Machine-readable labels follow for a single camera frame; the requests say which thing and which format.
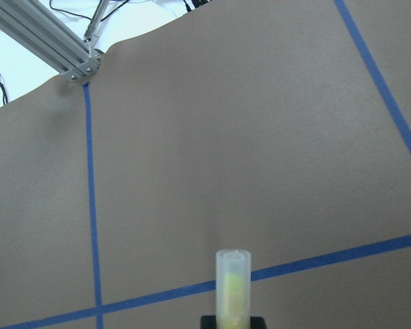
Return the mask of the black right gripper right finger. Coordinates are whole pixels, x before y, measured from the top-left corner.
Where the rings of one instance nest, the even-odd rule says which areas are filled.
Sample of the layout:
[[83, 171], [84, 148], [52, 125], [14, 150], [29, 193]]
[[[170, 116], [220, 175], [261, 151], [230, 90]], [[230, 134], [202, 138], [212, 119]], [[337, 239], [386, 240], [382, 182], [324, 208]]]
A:
[[263, 317], [250, 317], [250, 329], [267, 329], [266, 321]]

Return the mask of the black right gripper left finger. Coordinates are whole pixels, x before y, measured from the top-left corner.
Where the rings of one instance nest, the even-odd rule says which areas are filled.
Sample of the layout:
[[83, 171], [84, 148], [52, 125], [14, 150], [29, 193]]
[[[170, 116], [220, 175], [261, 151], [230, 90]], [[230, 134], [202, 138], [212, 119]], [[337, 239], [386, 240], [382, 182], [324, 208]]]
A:
[[215, 315], [201, 316], [200, 329], [217, 329], [216, 316]]

